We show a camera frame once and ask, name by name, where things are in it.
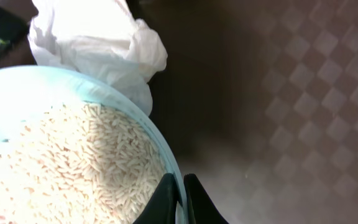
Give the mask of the white rice pile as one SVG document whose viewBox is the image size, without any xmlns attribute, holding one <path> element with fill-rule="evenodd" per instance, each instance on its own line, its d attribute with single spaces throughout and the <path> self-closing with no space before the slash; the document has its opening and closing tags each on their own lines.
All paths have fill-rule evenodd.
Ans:
<svg viewBox="0 0 358 224">
<path fill-rule="evenodd" d="M 0 143 L 0 223 L 132 223 L 165 172 L 122 111 L 55 105 Z"/>
</svg>

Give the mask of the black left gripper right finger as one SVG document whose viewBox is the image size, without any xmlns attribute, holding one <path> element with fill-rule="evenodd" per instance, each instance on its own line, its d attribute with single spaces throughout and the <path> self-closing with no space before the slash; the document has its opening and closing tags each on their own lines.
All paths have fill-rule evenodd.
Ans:
<svg viewBox="0 0 358 224">
<path fill-rule="evenodd" d="M 228 224 L 195 174 L 184 176 L 189 224 Z"/>
</svg>

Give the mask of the white tissue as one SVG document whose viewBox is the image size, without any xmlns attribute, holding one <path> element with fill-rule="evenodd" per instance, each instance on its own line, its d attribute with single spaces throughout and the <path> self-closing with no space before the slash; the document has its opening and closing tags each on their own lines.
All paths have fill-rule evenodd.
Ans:
<svg viewBox="0 0 358 224">
<path fill-rule="evenodd" d="M 125 0 L 32 0 L 38 11 L 27 36 L 37 65 L 74 70 L 106 83 L 152 112 L 148 82 L 165 70 L 156 31 Z"/>
</svg>

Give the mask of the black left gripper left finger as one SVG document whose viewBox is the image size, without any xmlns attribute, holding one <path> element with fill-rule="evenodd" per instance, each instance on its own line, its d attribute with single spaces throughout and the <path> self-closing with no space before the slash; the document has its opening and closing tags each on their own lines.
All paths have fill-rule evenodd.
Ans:
<svg viewBox="0 0 358 224">
<path fill-rule="evenodd" d="M 175 224 L 177 202 L 178 189 L 175 177 L 166 173 L 134 224 Z"/>
</svg>

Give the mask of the light blue rice bowl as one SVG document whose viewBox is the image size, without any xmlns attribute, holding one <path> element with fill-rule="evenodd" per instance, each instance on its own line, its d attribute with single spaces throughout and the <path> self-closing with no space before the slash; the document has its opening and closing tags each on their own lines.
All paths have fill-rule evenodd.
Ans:
<svg viewBox="0 0 358 224">
<path fill-rule="evenodd" d="M 54 104 L 79 101 L 116 108 L 145 129 L 160 149 L 166 170 L 175 176 L 180 197 L 176 222 L 187 223 L 185 186 L 165 138 L 138 106 L 99 80 L 55 67 L 26 65 L 0 69 L 0 142 L 16 131 L 21 121 L 36 117 Z"/>
</svg>

